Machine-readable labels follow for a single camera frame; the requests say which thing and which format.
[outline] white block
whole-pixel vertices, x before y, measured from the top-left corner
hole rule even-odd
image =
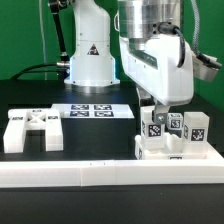
[[[168,113],[167,128],[169,130],[181,130],[183,128],[183,116],[180,113]]]
[[[165,125],[157,125],[152,120],[153,106],[141,107],[141,145],[150,152],[164,148]]]
[[[183,151],[183,141],[177,135],[166,133],[166,145],[170,152],[179,153]]]
[[[182,138],[189,143],[207,141],[209,117],[202,112],[185,112]]]
[[[12,113],[3,136],[4,152],[5,153],[20,153],[23,152],[27,121],[27,112],[22,110],[18,113]]]
[[[145,160],[167,160],[169,159],[169,155],[167,152],[164,152],[163,149],[158,150],[157,152],[153,153],[149,150],[145,150],[143,154],[143,158]]]
[[[45,130],[46,111],[48,109],[27,109],[29,121],[26,123],[27,130]]]
[[[63,150],[63,133],[61,127],[60,113],[57,110],[46,112],[45,129],[46,151]]]
[[[143,159],[143,147],[141,145],[141,136],[140,135],[136,135],[135,136],[135,157],[138,160],[142,160]]]

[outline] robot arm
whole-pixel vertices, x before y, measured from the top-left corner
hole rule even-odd
[[[118,10],[124,71],[153,97],[154,122],[165,123],[170,106],[193,97],[192,53],[178,29],[181,1],[118,0]]]
[[[69,61],[69,57],[66,52],[66,47],[65,47],[65,42],[64,42],[64,37],[61,29],[61,22],[59,18],[59,11],[62,9],[67,8],[69,5],[69,1],[67,0],[49,0],[48,6],[51,9],[54,22],[55,22],[55,27],[57,31],[57,36],[58,36],[58,41],[59,41],[59,46],[60,46],[60,51],[61,51],[61,61],[67,62]]]

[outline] green background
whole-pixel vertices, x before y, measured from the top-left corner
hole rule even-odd
[[[198,0],[201,15],[201,33],[199,49],[202,53],[216,56],[224,63],[224,1]],[[119,59],[118,33],[113,29],[113,17],[117,12],[117,0],[96,0],[111,16],[111,53]],[[60,59],[55,27],[48,0],[42,0],[43,21],[46,39],[47,62]],[[74,53],[75,34],[72,8],[60,12],[67,52]],[[190,0],[184,0],[184,35],[191,44],[194,18]],[[39,1],[23,0],[4,1],[0,7],[0,79],[8,79],[20,70],[43,63],[42,39],[40,31]],[[221,69],[211,83],[195,79],[195,92],[224,111],[224,69]],[[44,74],[26,74],[23,78],[44,79]],[[48,74],[48,79],[56,79],[55,74]],[[122,81],[129,79],[122,72]]]

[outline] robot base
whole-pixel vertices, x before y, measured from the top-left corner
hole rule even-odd
[[[75,84],[68,84],[65,83],[66,89],[75,91],[75,92],[80,92],[80,93],[109,93],[109,92],[114,92],[118,91],[120,89],[120,84],[114,84],[110,86],[79,86]]]

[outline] white platform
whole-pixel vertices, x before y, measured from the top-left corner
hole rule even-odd
[[[73,119],[133,119],[128,104],[53,104],[62,118]]]
[[[224,183],[224,159],[0,163],[0,188]]]

